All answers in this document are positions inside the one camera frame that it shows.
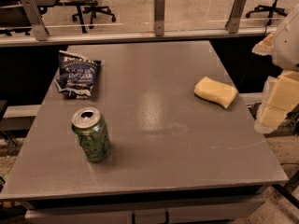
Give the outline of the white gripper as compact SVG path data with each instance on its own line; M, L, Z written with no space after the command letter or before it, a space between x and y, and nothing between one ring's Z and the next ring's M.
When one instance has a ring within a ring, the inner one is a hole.
M252 52L272 55L272 62L285 70L278 77L268 77L263 86L254 129L258 133L271 133L281 125L287 115L299 105L299 5L296 5L275 33L257 43Z

